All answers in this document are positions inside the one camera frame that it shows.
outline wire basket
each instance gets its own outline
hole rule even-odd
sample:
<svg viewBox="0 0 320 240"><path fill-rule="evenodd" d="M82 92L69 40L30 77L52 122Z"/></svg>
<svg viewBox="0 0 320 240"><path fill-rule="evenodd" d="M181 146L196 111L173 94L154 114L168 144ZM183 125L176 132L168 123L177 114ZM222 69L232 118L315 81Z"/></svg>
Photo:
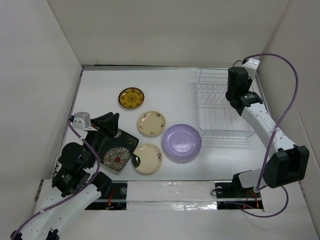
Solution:
<svg viewBox="0 0 320 240"><path fill-rule="evenodd" d="M203 139L247 139L255 132L230 106L227 69L196 70L199 133Z"/></svg>

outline white flower pattern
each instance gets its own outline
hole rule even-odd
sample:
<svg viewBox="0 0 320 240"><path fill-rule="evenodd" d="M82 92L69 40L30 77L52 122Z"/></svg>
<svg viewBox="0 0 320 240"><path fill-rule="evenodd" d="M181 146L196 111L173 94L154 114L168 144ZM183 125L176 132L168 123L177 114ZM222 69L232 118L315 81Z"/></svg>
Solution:
<svg viewBox="0 0 320 240"><path fill-rule="evenodd" d="M117 139L118 137L120 137L122 134L122 131L120 129L118 129L118 132L116 133L116 135L114 136L115 139Z"/></svg>
<svg viewBox="0 0 320 240"><path fill-rule="evenodd" d="M124 168L130 157L129 150L127 148L114 147L104 155L103 164L119 172Z"/></svg>

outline purple plate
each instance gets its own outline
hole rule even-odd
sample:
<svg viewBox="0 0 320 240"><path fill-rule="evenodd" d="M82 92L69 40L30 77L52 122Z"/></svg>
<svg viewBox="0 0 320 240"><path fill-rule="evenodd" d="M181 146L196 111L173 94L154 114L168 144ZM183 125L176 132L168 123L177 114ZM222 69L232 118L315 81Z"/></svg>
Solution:
<svg viewBox="0 0 320 240"><path fill-rule="evenodd" d="M196 129L187 124L170 127L163 136L164 150L175 159L191 159L201 149L202 139Z"/></svg>

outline bolt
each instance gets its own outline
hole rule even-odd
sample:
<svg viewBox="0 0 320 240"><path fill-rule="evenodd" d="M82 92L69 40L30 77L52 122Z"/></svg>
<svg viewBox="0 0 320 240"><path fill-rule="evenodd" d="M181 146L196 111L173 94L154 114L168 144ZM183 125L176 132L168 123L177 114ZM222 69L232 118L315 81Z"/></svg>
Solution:
<svg viewBox="0 0 320 240"><path fill-rule="evenodd" d="M125 187L122 187L122 188L120 189L120 193L121 193L121 194L126 194L126 193L127 193L127 189L126 189Z"/></svg>

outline white wall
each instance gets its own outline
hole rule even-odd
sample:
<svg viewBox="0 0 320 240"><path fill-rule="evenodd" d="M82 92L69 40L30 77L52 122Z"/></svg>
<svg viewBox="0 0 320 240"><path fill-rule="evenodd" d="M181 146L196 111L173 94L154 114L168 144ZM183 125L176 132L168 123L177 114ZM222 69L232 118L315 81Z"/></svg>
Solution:
<svg viewBox="0 0 320 240"><path fill-rule="evenodd" d="M320 1L292 0L285 10L282 23L275 30L265 52L287 57L299 75L299 90L295 107L284 119L281 128L298 145L310 150L305 179L302 181L305 199L320 234ZM259 76L274 118L287 107L295 87L292 70L274 57L262 59Z"/></svg>
<svg viewBox="0 0 320 240"><path fill-rule="evenodd" d="M81 64L226 67L262 52L287 0L48 0Z"/></svg>
<svg viewBox="0 0 320 240"><path fill-rule="evenodd" d="M0 0L0 239L50 177L81 66L45 0Z"/></svg>

